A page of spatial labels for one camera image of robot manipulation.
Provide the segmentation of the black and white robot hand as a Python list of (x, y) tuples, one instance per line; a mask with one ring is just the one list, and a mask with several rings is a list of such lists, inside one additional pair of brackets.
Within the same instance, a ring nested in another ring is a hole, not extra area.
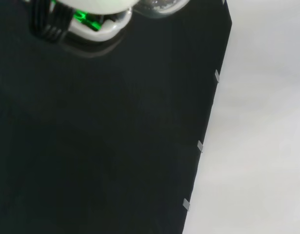
[(59, 43), (68, 33), (89, 42), (114, 38), (130, 22), (136, 0), (23, 0), (31, 34)]

